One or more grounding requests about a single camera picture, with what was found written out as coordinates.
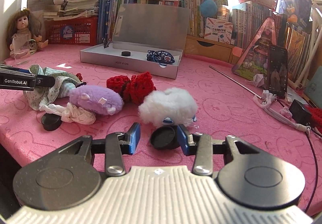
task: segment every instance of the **box lid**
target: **box lid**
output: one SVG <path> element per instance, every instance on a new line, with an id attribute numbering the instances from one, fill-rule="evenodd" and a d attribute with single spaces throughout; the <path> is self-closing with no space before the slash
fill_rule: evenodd
<path id="1" fill-rule="evenodd" d="M 183 51 L 189 16 L 188 8 L 154 4 L 122 4 L 112 41 Z"/>

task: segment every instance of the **smartphone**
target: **smartphone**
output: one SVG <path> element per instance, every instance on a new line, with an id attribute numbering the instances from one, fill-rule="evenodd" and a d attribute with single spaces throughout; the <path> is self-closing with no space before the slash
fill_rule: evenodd
<path id="1" fill-rule="evenodd" d="M 287 49 L 271 45 L 268 50 L 267 84 L 268 91 L 285 99 L 288 83 Z"/>

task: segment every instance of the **pink plush toy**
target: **pink plush toy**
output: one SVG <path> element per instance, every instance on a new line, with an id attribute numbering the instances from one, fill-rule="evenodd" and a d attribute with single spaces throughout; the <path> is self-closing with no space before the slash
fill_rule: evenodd
<path id="1" fill-rule="evenodd" d="M 77 107 L 101 115 L 114 115 L 122 110 L 124 104 L 118 93 L 95 85 L 83 85 L 70 90 L 69 100 Z"/>

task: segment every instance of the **red crocheted item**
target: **red crocheted item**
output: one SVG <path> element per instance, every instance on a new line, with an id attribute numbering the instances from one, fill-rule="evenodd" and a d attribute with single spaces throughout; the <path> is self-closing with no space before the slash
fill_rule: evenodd
<path id="1" fill-rule="evenodd" d="M 76 77 L 80 80 L 80 81 L 83 81 L 83 77 L 80 73 L 77 73 L 76 74 Z"/>
<path id="2" fill-rule="evenodd" d="M 319 132 L 322 132 L 322 109 L 306 107 L 312 113 L 313 127 L 316 127 Z"/>
<path id="3" fill-rule="evenodd" d="M 140 105 L 152 91 L 156 90 L 149 72 L 127 76 L 116 76 L 106 81 L 106 87 L 120 94 L 124 102 Z"/>

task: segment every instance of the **glass cup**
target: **glass cup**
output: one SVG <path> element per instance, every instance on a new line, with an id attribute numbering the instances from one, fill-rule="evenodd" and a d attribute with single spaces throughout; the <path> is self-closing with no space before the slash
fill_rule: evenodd
<path id="1" fill-rule="evenodd" d="M 28 34 L 12 39 L 14 61 L 16 65 L 21 65 L 30 61 L 30 47 Z"/>

